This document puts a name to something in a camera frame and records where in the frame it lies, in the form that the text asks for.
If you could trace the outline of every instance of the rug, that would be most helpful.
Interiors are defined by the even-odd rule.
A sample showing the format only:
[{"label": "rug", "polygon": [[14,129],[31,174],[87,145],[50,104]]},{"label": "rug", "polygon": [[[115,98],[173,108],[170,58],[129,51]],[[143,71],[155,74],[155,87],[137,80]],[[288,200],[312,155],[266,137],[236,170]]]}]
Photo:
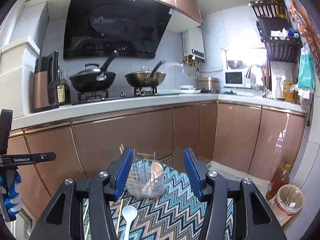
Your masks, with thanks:
[{"label": "rug", "polygon": [[[123,207],[131,205],[138,216],[130,229],[130,240],[193,240],[198,239],[204,219],[206,203],[193,195],[188,176],[164,165],[166,189],[159,198],[134,197],[125,189],[117,202],[110,202],[113,224],[117,225],[121,199]],[[84,200],[84,210],[88,200]],[[84,219],[87,231],[89,212]],[[126,222],[121,216],[118,239],[124,238]],[[224,240],[231,240],[233,201],[228,199],[227,223]],[[87,240],[91,240],[90,228]]]}]

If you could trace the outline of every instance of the stove burner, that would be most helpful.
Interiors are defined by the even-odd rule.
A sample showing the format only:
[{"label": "stove burner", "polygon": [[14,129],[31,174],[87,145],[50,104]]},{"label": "stove burner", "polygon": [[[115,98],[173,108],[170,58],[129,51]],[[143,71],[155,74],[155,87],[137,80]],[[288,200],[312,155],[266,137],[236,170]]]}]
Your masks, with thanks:
[{"label": "stove burner", "polygon": [[148,95],[153,95],[157,93],[157,87],[152,87],[150,88],[149,91],[145,91],[142,88],[134,88],[134,96],[148,96]]},{"label": "stove burner", "polygon": [[108,90],[91,92],[91,96],[85,96],[86,94],[88,93],[78,93],[79,103],[98,102],[109,97]]}]

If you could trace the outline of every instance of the range hood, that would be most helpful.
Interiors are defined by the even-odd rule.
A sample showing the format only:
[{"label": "range hood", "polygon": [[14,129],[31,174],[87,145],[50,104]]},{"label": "range hood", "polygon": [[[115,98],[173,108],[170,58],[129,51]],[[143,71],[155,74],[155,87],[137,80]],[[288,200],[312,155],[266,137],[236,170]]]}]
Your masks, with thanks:
[{"label": "range hood", "polygon": [[71,0],[63,58],[154,58],[172,13],[154,0]]}]

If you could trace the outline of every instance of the pot lid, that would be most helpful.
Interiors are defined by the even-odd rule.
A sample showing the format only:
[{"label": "pot lid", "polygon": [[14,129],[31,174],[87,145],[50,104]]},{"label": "pot lid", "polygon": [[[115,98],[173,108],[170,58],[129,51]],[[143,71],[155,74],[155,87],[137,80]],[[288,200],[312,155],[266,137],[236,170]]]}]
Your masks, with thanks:
[{"label": "pot lid", "polygon": [[71,77],[69,77],[69,79],[71,79],[73,77],[77,77],[77,76],[92,74],[92,73],[99,74],[99,73],[101,73],[101,71],[99,68],[86,69],[86,70],[78,72],[77,74],[72,75]]},{"label": "pot lid", "polygon": [[132,72],[132,73],[130,73],[130,74],[151,74],[151,73],[152,73],[152,71],[149,70],[148,67],[143,66],[143,67],[141,68],[141,70],[136,71],[136,72]]}]

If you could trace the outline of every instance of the bamboo skewer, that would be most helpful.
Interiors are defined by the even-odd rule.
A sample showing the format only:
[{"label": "bamboo skewer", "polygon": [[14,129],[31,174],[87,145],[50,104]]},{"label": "bamboo skewer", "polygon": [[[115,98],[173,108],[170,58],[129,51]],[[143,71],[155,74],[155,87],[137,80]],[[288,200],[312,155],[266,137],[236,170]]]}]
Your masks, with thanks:
[{"label": "bamboo skewer", "polygon": [[84,240],[87,240],[89,227],[90,227],[90,219],[88,220],[88,226],[87,226],[87,231],[85,232]]},{"label": "bamboo skewer", "polygon": [[83,215],[83,221],[84,221],[85,216],[87,214],[88,208],[89,208],[89,203],[87,204],[87,207],[85,208],[84,215]]},{"label": "bamboo skewer", "polygon": [[123,204],[123,199],[121,200],[120,210],[119,210],[119,215],[118,215],[118,223],[117,223],[117,229],[116,229],[116,234],[117,234],[117,236],[118,236],[119,225],[120,225],[120,217],[121,217],[121,211],[122,211],[122,204]]}]

